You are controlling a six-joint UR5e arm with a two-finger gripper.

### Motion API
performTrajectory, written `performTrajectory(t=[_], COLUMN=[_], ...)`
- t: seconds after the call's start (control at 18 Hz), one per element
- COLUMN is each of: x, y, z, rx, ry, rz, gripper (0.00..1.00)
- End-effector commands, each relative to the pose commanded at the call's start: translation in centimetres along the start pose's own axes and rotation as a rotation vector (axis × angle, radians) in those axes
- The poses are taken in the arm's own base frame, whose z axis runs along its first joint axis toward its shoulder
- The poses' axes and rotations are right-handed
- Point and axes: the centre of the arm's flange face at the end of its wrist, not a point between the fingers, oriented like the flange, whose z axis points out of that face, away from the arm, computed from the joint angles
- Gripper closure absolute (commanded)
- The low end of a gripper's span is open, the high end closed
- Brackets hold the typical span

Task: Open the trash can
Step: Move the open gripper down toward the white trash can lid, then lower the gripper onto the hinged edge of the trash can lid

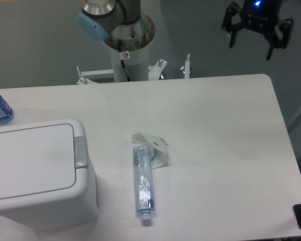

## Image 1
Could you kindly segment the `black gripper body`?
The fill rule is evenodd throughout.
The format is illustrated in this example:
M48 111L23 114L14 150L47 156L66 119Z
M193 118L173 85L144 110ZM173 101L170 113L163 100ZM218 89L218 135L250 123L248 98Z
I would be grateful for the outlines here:
M279 11L282 1L244 1L239 10L240 22L237 30L251 30L257 33L281 30Z

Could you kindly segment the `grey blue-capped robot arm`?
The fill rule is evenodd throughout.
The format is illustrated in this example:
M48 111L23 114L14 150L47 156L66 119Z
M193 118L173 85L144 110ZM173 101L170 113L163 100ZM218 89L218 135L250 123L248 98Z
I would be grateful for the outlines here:
M232 2L226 9L221 28L230 35L229 47L242 29L262 34L269 43L267 60L274 49L289 44L293 19L278 16L281 1ZM103 41L118 51L137 51L146 47L155 36L153 21L141 12L140 1L83 1L77 21L91 38Z

